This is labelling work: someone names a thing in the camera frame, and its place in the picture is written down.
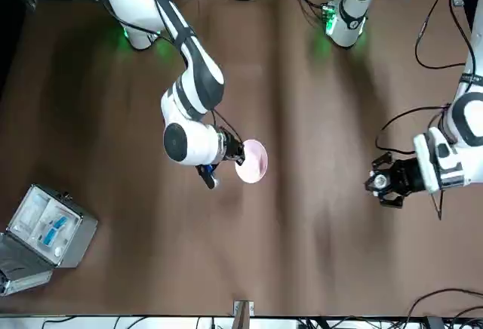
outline cable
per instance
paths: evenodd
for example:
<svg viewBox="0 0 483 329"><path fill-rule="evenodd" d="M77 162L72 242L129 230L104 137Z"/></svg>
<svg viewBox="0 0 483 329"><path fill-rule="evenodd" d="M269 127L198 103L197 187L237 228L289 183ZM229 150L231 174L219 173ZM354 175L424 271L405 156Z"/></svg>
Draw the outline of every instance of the cable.
<svg viewBox="0 0 483 329"><path fill-rule="evenodd" d="M404 322L404 326L402 327L402 329L406 329L406 326L408 325L409 321L411 320L411 315L413 314L414 308L416 308L417 304L419 304L421 301L427 299L428 297L433 297L433 296L435 296L437 294L442 294L442 293L447 293L447 292L463 293L463 294L477 296L477 297L480 297L480 298L483 299L483 293L479 293L478 291L473 291L473 290L461 289L461 288L458 288L458 287L447 287L445 289L440 289L440 290L433 291L433 292L431 292L429 294L426 294L426 295L423 295L423 296L419 297L413 303L413 305L409 309L408 316L407 316L407 318L406 318L406 320Z"/></svg>
<svg viewBox="0 0 483 329"><path fill-rule="evenodd" d="M240 138L240 135L238 134L236 129L215 108L213 108L213 111L221 118L221 120L225 122L226 125L228 125L228 127L233 131L233 133L235 133L235 135L240 140L240 142L243 143L243 139Z"/></svg>
<svg viewBox="0 0 483 329"><path fill-rule="evenodd" d="M414 109L410 109L406 112L402 112L401 114L395 116L394 118L392 118L391 120L389 120L379 131L379 134L376 136L376 141L375 141L375 145L376 145L376 148L380 149L380 150L385 150L387 152L394 152L394 153L399 153L399 154L403 154L403 155L411 155L411 154L414 154L414 150L399 150L399 149L393 149L393 148L386 148L386 147L383 147L383 146L380 146L379 145L379 137L381 135L381 133L388 127L390 126L395 120L407 115L407 114L411 114L413 112L419 112L420 110L437 110L437 109L446 109L448 105L443 105L443 106L420 106L419 108L414 108Z"/></svg>
<svg viewBox="0 0 483 329"><path fill-rule="evenodd" d="M463 329L467 325L470 325L470 327L471 327L471 323L476 323L476 326L481 328L481 322L480 321L481 321L481 318L471 318L471 319L465 321L464 323L462 323L460 325L460 329Z"/></svg>
<svg viewBox="0 0 483 329"><path fill-rule="evenodd" d="M71 316L70 318L65 318L65 319L61 319L61 320L46 320L46 321L44 321L44 324L42 324L42 329L45 328L45 325L47 323L49 323L49 324L50 323L52 323L52 324L53 323L65 323L66 321L73 320L75 318L77 318L77 316Z"/></svg>
<svg viewBox="0 0 483 329"><path fill-rule="evenodd" d="M344 319L340 320L339 322L337 322L336 324L332 325L331 326L331 329L334 329L336 328L337 326L341 325L343 322L345 322L346 320L348 319L351 319L351 318L354 318L354 319L358 319L360 321L365 321L366 323L372 325L373 327L375 327L376 329L381 329L380 327L378 327L377 325L375 325L374 323L370 322L369 320L367 320L366 318L363 318L361 316L354 316L354 315L350 315L350 316L346 316Z"/></svg>
<svg viewBox="0 0 483 329"><path fill-rule="evenodd" d="M104 8L107 10L107 12L109 12L109 14L110 14L112 17L114 17L114 19L116 19L116 20L117 20L117 21L118 21L120 24L125 25L125 26L127 26L127 27L131 27L132 29L136 29L136 30L141 31L141 32L149 33L149 34L151 34L151 35L157 35L159 38L161 38L161 39L163 39L163 40L165 40L165 41L169 42L169 43L170 43L170 44L172 44L172 45L174 45L174 44L173 44L173 42L172 42L170 39L165 38L164 36L162 36L160 32L157 32L157 31L152 31L152 30L150 30L150 29L145 29L144 27L136 26L136 25L134 25L134 24L132 24L132 23L129 23L129 22L127 22L127 21L124 21L122 18L119 18L119 17L118 17L118 16L117 16L117 15L114 13L114 11L113 11L113 10L112 10L112 9L111 9L111 8L110 8L108 5L107 5L107 0L101 0L101 2L102 2L102 4L103 4ZM156 2L156 0L155 0L155 5L156 5L156 7L159 9L159 7L158 7L158 3Z"/></svg>
<svg viewBox="0 0 483 329"><path fill-rule="evenodd" d="M476 72L475 52L473 51L473 48L471 47L471 43L469 42L468 38L466 37L465 32L461 28L461 25L458 22L458 19L454 15L453 4L451 3L451 0L448 0L448 4L449 4L449 8L450 8L451 17L453 17L454 24L458 28L458 31L460 31L460 34L463 37L463 40L465 40L466 46L468 47L469 54L471 56L471 62L472 62L472 65L473 65L471 80L469 81L469 84L468 84L468 86L466 87L466 90L465 90L465 93L467 93L469 91L469 89L471 88L471 85L473 83L473 80L475 79L475 72Z"/></svg>
<svg viewBox="0 0 483 329"><path fill-rule="evenodd" d="M307 13L306 9L305 9L305 8L303 7L303 5L302 5L301 0L297 0L297 1L299 2L300 10L302 10L303 18L305 18L305 21L307 21L307 23L308 23L308 24L309 24L309 25L310 25L312 28L317 29L317 25L314 25L314 22L315 22L315 23L318 23L318 20L317 20L317 21L313 21L312 19L313 19L314 17L310 16L310 15Z"/></svg>
<svg viewBox="0 0 483 329"><path fill-rule="evenodd" d="M310 1L310 0L303 0L305 3L307 3L309 6L311 7L314 7L314 8L318 8L319 10L322 9L322 6L321 5L317 5L316 3Z"/></svg>
<svg viewBox="0 0 483 329"><path fill-rule="evenodd" d="M432 199L432 203L435 206L436 214L438 215L438 220L440 220L440 221L443 219L443 196L444 196L444 194L445 194L445 191L442 189L441 193L439 194L439 206L436 205L436 200L435 200L434 194L430 195L431 199Z"/></svg>
<svg viewBox="0 0 483 329"><path fill-rule="evenodd" d="M118 318L115 320L115 323L114 323L114 327L112 329L115 329L115 327L118 326L118 323L119 323L119 320L121 319L120 316L118 316Z"/></svg>
<svg viewBox="0 0 483 329"><path fill-rule="evenodd" d="M449 329L453 329L453 326L454 324L456 323L456 320L461 316L461 315L464 315L466 314L467 312L474 312L475 310L483 310L483 306L472 306L471 308L468 308L468 309L465 309L463 310L462 312L459 312L458 314L456 314L453 318L453 320L451 320L451 323L450 323L450 327Z"/></svg>
<svg viewBox="0 0 483 329"><path fill-rule="evenodd" d="M214 111L213 110L210 110L211 111L211 117L213 118L213 126L216 127L217 126L217 118L214 116Z"/></svg>
<svg viewBox="0 0 483 329"><path fill-rule="evenodd" d="M140 321L147 319L149 316L143 316L142 318L137 319L133 324L129 325L126 329L131 329L134 325L139 323Z"/></svg>
<svg viewBox="0 0 483 329"><path fill-rule="evenodd" d="M420 33L417 36L416 44L414 46L414 56L416 57L416 61L422 67L426 67L427 69L431 69L431 70L449 69L451 67L456 67L456 66L465 66L464 63L452 63L450 65L443 65L443 66L430 66L430 65L426 65L425 63L423 63L420 60L419 55L417 54L417 48L420 45L420 41L421 41L421 38L424 35L424 32L426 31L426 27L428 26L429 18L431 17L431 14L434 11L434 9L435 9L436 5L438 4L438 2L439 2L439 0L436 0L435 3L433 3L431 9L429 10L428 15L426 16L426 19L424 20L424 23L423 23L423 26L421 27Z"/></svg>

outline brown cloth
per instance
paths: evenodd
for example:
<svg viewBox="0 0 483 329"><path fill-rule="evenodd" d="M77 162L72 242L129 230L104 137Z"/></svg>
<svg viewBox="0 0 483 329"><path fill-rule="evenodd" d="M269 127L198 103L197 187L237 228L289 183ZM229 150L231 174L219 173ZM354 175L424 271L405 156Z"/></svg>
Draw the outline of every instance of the brown cloth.
<svg viewBox="0 0 483 329"><path fill-rule="evenodd" d="M170 161L160 98L183 71L178 53L166 42L134 51L100 5L40 1L0 102L0 224L40 183L70 192L100 225L77 269L1 299L1 311L230 315L246 299L256 315L405 315L439 288L483 290L483 190L448 191L439 222L425 193L395 210L363 186L386 121L453 99L462 69L414 59L434 0L374 0L349 51L296 0L178 2L223 70L220 112L266 147L266 176L245 184L225 163L209 191L195 168ZM421 59L466 54L441 1ZM385 143L410 149L433 113L397 121ZM475 301L443 294L415 314Z"/></svg>

